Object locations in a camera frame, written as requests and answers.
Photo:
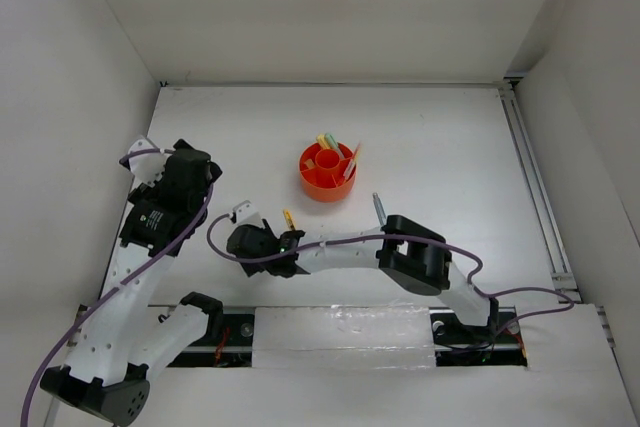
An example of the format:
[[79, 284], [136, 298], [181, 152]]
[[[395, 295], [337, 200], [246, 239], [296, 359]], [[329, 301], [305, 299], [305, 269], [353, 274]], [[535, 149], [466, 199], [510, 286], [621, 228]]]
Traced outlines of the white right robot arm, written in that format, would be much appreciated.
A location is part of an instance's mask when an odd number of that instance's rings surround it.
[[456, 266], [446, 239], [401, 215], [389, 216], [381, 227], [334, 236], [302, 230], [277, 236], [266, 221], [260, 226], [243, 222], [229, 236], [226, 252], [247, 276], [372, 269], [411, 294], [440, 299], [473, 340], [494, 336], [499, 326], [498, 302], [480, 294]]

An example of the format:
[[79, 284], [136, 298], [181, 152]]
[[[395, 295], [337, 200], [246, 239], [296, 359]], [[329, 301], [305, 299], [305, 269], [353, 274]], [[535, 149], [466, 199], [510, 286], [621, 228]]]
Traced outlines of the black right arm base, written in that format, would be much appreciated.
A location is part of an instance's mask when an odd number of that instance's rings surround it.
[[488, 328], [462, 325], [450, 310], [430, 311], [437, 367], [528, 365], [519, 325], [493, 334]]

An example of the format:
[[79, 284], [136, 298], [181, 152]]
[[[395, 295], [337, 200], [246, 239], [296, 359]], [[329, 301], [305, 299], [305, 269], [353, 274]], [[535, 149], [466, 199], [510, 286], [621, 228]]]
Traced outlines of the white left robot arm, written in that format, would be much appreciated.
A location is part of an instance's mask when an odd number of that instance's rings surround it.
[[222, 334], [223, 305], [190, 292], [168, 317], [141, 335], [147, 308], [183, 243], [202, 225], [220, 167], [184, 140], [172, 148], [138, 139], [121, 159], [137, 180], [119, 234], [106, 293], [57, 342], [76, 341], [64, 362], [45, 359], [32, 381], [60, 402], [115, 426], [129, 426], [152, 382], [187, 346]]

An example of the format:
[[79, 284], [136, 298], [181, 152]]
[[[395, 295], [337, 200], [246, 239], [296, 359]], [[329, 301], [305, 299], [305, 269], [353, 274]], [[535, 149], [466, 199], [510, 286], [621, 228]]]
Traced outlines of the green pastel highlighter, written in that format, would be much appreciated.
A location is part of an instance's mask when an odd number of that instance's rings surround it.
[[324, 138], [325, 138], [325, 141], [326, 141], [327, 145], [332, 150], [334, 150], [341, 159], [343, 159], [344, 155], [343, 155], [343, 153], [341, 151], [339, 143], [334, 139], [334, 137], [330, 133], [325, 133], [324, 134]]

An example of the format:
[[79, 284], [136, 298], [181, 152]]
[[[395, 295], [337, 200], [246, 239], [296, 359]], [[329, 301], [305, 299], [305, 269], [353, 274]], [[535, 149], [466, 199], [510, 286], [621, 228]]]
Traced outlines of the blue grey marker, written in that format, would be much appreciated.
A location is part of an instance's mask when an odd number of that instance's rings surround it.
[[381, 226], [384, 226], [386, 224], [387, 215], [386, 215], [383, 203], [381, 201], [381, 198], [377, 192], [374, 192], [372, 194], [372, 200], [373, 200], [374, 209], [378, 217], [379, 223]]

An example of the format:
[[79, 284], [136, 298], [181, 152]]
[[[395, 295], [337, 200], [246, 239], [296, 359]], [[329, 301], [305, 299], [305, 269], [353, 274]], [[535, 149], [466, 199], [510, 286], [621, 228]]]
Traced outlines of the thick yellow highlighter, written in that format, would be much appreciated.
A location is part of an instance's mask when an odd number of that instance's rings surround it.
[[330, 149], [329, 143], [326, 141], [326, 138], [323, 134], [319, 134], [316, 137], [316, 142], [320, 145], [322, 149]]

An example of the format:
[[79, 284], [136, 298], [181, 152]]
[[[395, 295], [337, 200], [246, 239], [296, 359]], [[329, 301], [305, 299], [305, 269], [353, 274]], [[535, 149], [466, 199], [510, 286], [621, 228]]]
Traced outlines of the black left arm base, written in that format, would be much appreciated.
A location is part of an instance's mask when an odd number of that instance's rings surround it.
[[222, 302], [191, 292], [180, 304], [214, 308], [205, 334], [186, 347], [170, 368], [248, 368], [252, 366], [255, 308], [226, 308]]

